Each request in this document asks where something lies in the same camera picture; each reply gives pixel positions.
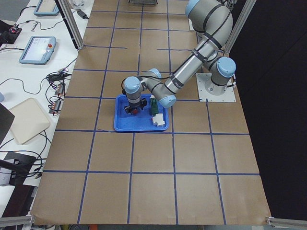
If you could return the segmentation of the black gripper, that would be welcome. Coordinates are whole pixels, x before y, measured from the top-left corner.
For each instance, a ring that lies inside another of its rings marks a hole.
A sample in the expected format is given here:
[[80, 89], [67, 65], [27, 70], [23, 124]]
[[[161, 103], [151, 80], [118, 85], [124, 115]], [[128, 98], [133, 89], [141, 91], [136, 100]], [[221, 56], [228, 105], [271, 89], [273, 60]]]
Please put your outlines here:
[[147, 100], [145, 98], [141, 98], [140, 100], [137, 100], [137, 102], [133, 103], [130, 100], [128, 100], [129, 105], [124, 106], [124, 110], [127, 114], [132, 114], [133, 109], [139, 108], [143, 111], [144, 107], [147, 105]]

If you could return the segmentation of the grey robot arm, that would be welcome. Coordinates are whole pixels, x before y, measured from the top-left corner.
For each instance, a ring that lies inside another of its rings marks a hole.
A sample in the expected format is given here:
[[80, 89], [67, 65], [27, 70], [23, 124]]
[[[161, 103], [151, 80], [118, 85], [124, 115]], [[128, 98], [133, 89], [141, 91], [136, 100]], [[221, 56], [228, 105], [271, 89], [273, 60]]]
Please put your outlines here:
[[129, 103], [124, 107], [126, 113], [134, 115], [147, 105], [146, 99], [141, 98], [141, 92], [145, 90], [149, 90], [164, 108], [171, 107], [177, 100], [176, 93], [201, 67], [212, 74], [206, 83], [206, 90], [213, 95], [225, 92], [236, 64], [229, 57], [218, 57], [217, 51], [226, 44], [231, 34], [231, 11], [217, 0], [190, 0], [185, 14], [191, 20], [193, 29], [202, 34], [202, 40], [166, 82], [160, 81], [161, 74], [157, 69], [127, 77], [122, 90]]

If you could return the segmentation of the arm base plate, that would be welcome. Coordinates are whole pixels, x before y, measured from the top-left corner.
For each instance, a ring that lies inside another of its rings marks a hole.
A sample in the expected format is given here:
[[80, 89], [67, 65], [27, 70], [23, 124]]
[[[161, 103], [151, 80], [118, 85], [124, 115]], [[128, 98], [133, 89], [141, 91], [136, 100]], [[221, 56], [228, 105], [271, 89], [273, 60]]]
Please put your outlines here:
[[212, 82], [211, 73], [196, 73], [200, 102], [235, 103], [236, 97], [231, 79], [224, 86]]
[[188, 21], [189, 21], [189, 30], [190, 30], [190, 31], [196, 31], [196, 30], [194, 29], [194, 27], [193, 27], [193, 24], [192, 24], [191, 19], [188, 19]]

